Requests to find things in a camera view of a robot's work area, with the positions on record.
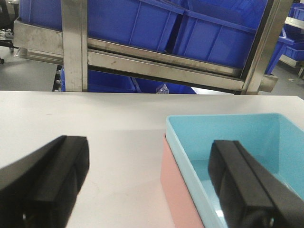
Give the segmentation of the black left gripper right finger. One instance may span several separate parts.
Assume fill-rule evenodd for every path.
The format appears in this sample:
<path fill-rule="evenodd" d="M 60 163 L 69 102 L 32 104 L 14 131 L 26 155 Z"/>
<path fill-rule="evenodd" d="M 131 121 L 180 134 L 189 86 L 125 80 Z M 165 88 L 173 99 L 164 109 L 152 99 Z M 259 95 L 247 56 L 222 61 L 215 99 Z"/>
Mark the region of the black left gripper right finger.
<path fill-rule="evenodd" d="M 229 228 L 302 228 L 304 201 L 238 141 L 215 140 L 208 172 Z"/>

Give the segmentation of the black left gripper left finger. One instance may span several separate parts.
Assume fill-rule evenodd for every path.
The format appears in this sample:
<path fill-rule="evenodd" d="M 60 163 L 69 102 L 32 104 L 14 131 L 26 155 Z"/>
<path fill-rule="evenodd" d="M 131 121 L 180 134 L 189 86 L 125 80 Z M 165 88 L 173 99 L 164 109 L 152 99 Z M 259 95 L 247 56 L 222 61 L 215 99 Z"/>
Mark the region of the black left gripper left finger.
<path fill-rule="evenodd" d="M 0 170 L 2 228 L 64 228 L 89 170 L 86 137 L 62 135 Z"/>

